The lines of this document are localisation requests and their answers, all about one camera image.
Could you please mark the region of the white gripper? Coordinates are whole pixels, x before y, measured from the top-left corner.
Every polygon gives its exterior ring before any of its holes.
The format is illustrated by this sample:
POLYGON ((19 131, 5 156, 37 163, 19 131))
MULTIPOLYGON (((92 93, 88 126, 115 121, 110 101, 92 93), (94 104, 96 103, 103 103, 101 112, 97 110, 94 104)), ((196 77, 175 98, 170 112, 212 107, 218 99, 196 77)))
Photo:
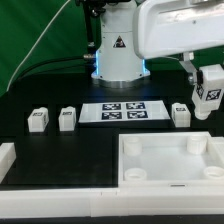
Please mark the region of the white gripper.
POLYGON ((192 51, 224 45, 224 0, 146 0, 134 13, 133 42, 143 59, 181 53, 179 63, 195 85, 192 51))

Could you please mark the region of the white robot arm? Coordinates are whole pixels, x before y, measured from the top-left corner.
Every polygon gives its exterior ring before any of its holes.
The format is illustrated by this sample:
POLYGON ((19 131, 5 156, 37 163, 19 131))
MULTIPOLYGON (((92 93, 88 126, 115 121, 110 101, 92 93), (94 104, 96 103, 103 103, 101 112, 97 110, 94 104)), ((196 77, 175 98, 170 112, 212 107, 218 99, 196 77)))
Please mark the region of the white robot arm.
POLYGON ((95 83, 126 88, 150 75, 147 59, 190 55, 224 45, 224 0, 75 0, 87 18, 99 18, 101 45, 95 53, 95 83))

